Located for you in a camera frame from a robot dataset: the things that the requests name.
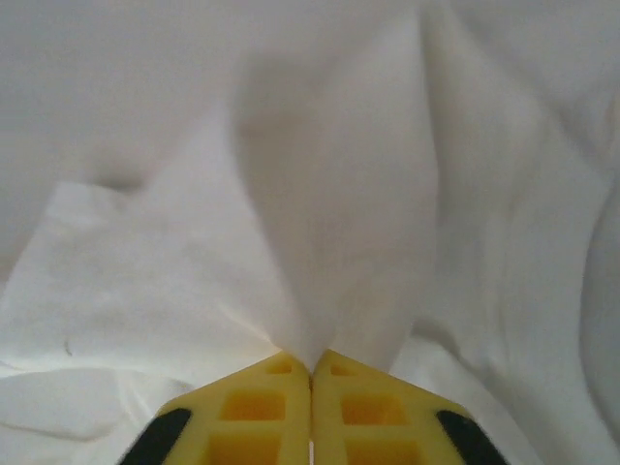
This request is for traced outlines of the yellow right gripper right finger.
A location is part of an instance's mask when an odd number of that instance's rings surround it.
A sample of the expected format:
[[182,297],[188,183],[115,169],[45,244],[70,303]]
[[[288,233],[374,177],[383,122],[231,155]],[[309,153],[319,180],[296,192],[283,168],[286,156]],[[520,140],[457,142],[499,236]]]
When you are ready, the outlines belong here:
[[469,412],[334,351],[312,378],[314,465],[504,465]]

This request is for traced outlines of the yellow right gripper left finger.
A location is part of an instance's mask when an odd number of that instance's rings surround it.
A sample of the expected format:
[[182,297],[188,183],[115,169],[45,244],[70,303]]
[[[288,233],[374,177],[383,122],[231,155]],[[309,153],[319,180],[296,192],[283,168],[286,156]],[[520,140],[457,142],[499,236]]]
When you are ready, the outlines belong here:
[[308,465],[310,376],[285,353],[166,403],[118,465]]

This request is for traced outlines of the white t-shirt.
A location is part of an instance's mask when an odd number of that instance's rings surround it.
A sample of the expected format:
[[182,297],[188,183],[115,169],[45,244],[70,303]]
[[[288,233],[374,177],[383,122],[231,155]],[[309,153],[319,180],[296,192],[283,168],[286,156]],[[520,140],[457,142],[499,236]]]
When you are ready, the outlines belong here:
[[620,465],[620,0],[0,0],[0,465],[281,349]]

